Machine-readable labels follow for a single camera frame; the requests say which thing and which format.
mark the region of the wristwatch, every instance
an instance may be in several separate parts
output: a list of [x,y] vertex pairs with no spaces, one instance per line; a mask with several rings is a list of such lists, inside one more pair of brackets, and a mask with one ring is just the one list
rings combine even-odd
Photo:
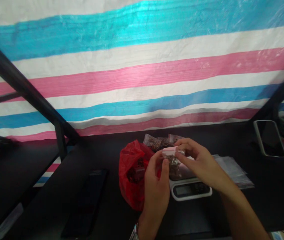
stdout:
[[129,240],[139,240],[139,237],[138,237],[138,223],[136,223],[134,225],[134,228],[133,228],[133,231],[132,231],[132,234],[131,234],[131,237]]

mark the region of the black phone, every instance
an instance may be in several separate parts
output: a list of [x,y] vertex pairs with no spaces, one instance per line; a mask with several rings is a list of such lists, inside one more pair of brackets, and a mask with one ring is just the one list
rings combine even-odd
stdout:
[[276,123],[257,120],[253,125],[262,154],[268,157],[284,157],[284,146]]
[[89,236],[107,173],[106,169],[90,172],[88,179],[71,204],[72,211],[61,234],[62,238],[78,239]]

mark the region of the digital scale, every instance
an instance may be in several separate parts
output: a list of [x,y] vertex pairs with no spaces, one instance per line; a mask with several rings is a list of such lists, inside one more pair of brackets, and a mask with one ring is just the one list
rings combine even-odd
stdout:
[[183,163],[180,164],[181,177],[170,177],[170,190],[176,201],[186,201],[212,195],[212,188],[201,182]]

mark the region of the red plastic bag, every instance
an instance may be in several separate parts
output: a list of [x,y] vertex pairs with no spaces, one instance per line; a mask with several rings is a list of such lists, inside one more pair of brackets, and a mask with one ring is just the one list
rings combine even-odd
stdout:
[[123,198],[136,211],[144,205],[144,173],[154,155],[138,140],[129,143],[120,152],[119,185]]

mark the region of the black tabletop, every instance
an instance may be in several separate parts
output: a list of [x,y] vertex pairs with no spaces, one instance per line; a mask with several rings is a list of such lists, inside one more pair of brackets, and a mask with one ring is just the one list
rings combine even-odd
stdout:
[[53,162],[55,141],[20,143],[0,157],[0,224]]
[[[70,202],[93,169],[109,169],[97,219],[90,239],[128,239],[138,212],[124,201],[119,190],[119,154],[127,143],[144,134],[168,133],[190,137],[212,154],[234,157],[255,184],[244,190],[267,231],[284,229],[284,158],[263,157],[253,128],[246,123],[207,125],[87,137],[87,146],[76,146],[44,185],[7,235],[8,239],[59,239],[70,213]],[[177,202],[169,207],[158,238],[188,239],[228,235],[218,193],[212,197]]]

